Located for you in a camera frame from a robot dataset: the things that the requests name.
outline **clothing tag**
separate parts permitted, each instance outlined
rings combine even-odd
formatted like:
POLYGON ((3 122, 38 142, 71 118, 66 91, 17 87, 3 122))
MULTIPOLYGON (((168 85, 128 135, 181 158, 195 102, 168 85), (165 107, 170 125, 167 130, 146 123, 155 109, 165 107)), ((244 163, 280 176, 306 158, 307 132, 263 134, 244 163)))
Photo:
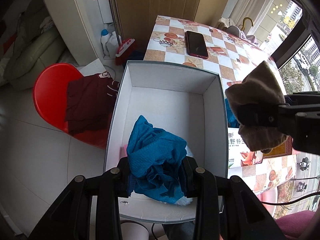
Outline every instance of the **clothing tag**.
POLYGON ((105 78, 105 77, 111 77, 109 72, 103 72, 102 74, 99 75, 100 78, 105 78))

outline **blue towel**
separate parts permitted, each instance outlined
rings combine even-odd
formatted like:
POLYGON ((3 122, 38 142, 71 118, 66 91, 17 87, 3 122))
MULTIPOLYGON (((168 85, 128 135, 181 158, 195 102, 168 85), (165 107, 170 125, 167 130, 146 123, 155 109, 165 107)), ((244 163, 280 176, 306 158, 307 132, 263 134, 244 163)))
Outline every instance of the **blue towel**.
POLYGON ((231 128, 239 128, 240 124, 239 124, 238 120, 236 119, 235 115, 233 114, 233 112, 230 109, 228 99, 225 99, 224 102, 226 104, 226 112, 227 112, 228 124, 230 125, 231 128))
POLYGON ((175 203, 183 197, 178 170, 187 152, 186 141, 161 128, 153 128, 140 115, 127 147, 130 171, 136 177, 135 193, 175 203))

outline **red phone case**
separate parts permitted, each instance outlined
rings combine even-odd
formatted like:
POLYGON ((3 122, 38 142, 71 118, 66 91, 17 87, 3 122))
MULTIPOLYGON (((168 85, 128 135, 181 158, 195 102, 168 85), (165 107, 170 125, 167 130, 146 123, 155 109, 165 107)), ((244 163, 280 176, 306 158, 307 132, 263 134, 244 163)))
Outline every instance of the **red phone case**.
POLYGON ((186 46, 187 46, 187 53, 188 53, 190 56, 193 56, 193 57, 199 57, 199 58, 207 59, 207 58, 209 57, 208 50, 207 50, 207 56, 201 56, 201 55, 198 55, 198 54, 190 53, 190 50, 189 50, 189 41, 188 41, 187 32, 190 32, 190 31, 186 31, 186 34, 185 34, 186 46))

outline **white bottle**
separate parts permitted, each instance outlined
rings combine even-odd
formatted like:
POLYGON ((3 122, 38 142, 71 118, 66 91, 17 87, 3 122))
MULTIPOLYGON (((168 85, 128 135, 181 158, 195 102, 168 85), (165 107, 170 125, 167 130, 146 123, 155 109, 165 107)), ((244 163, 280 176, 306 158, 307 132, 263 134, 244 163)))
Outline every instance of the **white bottle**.
POLYGON ((103 47, 103 53, 106 56, 109 56, 109 51, 107 49, 107 42, 109 41, 110 37, 111 37, 111 33, 108 33, 106 29, 103 29, 101 31, 101 43, 103 47))
POLYGON ((118 40, 116 32, 112 33, 112 36, 110 37, 109 41, 107 42, 107 49, 109 51, 111 58, 116 58, 116 53, 119 48, 118 40))

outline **red plastic stool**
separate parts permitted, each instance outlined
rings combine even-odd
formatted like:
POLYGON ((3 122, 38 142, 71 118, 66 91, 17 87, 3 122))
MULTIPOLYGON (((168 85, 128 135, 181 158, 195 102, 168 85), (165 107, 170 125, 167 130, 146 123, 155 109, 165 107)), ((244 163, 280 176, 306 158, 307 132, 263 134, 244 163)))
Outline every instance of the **red plastic stool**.
MULTIPOLYGON (((68 122, 64 121, 67 109, 68 83, 83 77, 72 65, 57 63, 45 68, 38 76, 33 88, 33 103, 38 114, 52 126, 68 133, 68 122)), ((72 137, 101 149, 106 149, 112 114, 108 128, 84 131, 72 137)))

